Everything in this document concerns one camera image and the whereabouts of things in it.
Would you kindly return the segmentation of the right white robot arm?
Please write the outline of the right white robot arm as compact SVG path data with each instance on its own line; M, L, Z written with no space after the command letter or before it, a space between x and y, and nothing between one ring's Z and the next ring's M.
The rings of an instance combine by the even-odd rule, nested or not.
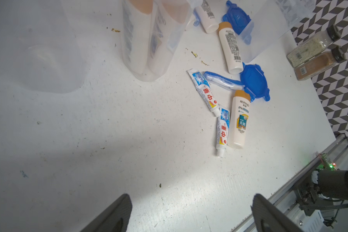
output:
M310 170L294 186L299 208L307 216L315 210L348 208L347 170Z

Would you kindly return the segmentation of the white bottle green label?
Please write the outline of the white bottle green label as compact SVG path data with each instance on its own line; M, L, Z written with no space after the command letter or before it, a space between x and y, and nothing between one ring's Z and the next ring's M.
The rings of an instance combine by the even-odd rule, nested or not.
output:
M246 125L249 118L251 98L243 90L236 90L230 115L228 146L242 149L246 140Z

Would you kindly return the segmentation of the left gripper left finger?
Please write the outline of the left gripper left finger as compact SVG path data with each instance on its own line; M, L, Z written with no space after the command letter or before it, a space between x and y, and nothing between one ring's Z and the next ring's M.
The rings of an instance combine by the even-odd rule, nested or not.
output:
M121 195L82 232L126 232L132 212L132 202L128 194Z

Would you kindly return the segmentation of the toothpaste tube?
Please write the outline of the toothpaste tube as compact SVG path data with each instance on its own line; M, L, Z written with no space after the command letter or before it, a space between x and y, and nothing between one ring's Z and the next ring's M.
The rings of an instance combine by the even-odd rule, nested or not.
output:
M228 109L223 106L219 107L220 116L217 117L217 142L216 150L217 156L220 158L224 157L229 134L229 125L230 125L230 112Z
M215 115L215 117L220 117L221 112L218 101L214 97L211 87L203 74L196 69L190 69L187 73L209 110Z

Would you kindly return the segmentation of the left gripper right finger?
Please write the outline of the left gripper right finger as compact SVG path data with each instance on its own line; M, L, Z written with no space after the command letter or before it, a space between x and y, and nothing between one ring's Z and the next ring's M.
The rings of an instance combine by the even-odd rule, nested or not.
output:
M258 232L302 232L261 194L254 196L251 210Z

